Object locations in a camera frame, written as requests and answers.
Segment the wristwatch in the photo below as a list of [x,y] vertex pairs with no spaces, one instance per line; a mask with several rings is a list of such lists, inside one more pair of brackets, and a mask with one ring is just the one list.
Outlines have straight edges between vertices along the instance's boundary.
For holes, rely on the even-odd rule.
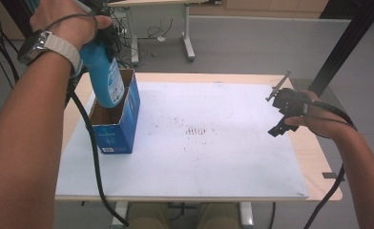
[[77,48],[68,41],[50,31],[35,31],[27,37],[18,51],[18,61],[30,65],[43,52],[54,51],[66,57],[72,63],[71,77],[77,76],[83,65]]

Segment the person's right hand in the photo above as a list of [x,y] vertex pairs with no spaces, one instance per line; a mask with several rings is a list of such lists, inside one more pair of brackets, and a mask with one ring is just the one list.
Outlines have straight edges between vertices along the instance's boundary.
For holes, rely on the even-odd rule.
[[[70,14],[86,14],[73,0],[41,0],[30,20],[33,31],[44,30],[59,18]],[[111,25],[108,16],[98,15],[97,28],[104,29]],[[96,30],[92,17],[76,16],[51,27],[49,31],[72,43],[78,50],[94,38]]]
[[[310,99],[321,101],[313,92],[301,92],[307,94]],[[284,122],[291,126],[306,126],[315,134],[329,137],[333,140],[341,135],[343,131],[352,129],[344,124],[346,122],[340,116],[312,105],[309,106],[309,113],[307,115],[288,117]]]

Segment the watch face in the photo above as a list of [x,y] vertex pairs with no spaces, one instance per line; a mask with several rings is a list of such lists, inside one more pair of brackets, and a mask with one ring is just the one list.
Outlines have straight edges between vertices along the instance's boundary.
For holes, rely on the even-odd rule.
[[40,45],[42,45],[40,42],[40,38],[42,38],[41,33],[42,31],[35,31],[27,37],[26,41],[24,41],[23,45],[18,51],[18,61],[29,65],[38,57],[38,55],[42,52],[42,50],[39,49]]

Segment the bottle label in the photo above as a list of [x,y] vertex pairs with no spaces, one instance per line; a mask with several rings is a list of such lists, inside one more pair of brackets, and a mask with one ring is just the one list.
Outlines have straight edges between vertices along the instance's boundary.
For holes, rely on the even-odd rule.
[[113,62],[110,66],[108,87],[110,99],[114,104],[118,103],[122,95],[124,95],[124,83],[122,82],[121,73],[119,72],[115,58],[113,58]]

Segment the wooden desk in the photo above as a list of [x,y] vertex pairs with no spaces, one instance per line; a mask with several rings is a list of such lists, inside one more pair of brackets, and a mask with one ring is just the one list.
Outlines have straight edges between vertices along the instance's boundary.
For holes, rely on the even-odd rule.
[[131,62],[134,66],[136,66],[139,63],[134,22],[136,18],[149,17],[149,15],[152,15],[152,13],[169,17],[168,14],[170,11],[177,11],[178,8],[184,5],[184,7],[182,7],[184,9],[181,9],[181,14],[183,14],[184,18],[184,32],[182,33],[182,38],[187,51],[187,56],[191,61],[193,61],[196,58],[196,55],[194,54],[190,41],[189,4],[203,3],[206,1],[208,0],[126,0],[109,3],[107,6],[111,8],[122,8],[125,10],[131,39]]
[[[270,92],[271,86],[275,86],[281,78],[282,76],[280,75],[257,74],[136,73],[137,82],[224,82],[266,84],[270,85]],[[285,82],[283,87],[291,87],[291,85],[289,82]],[[92,87],[89,77],[84,75],[76,89],[79,98],[84,104],[88,101],[91,91]],[[74,104],[70,102],[65,111],[64,148],[72,135],[74,126],[79,117],[79,112]],[[325,179],[322,175],[322,173],[331,172],[331,169],[326,161],[319,142],[306,128],[299,128],[295,133],[289,132],[288,134],[292,141],[308,189],[309,198],[306,200],[321,200],[331,188],[334,179]],[[339,200],[342,196],[342,192],[338,190],[331,200]]]

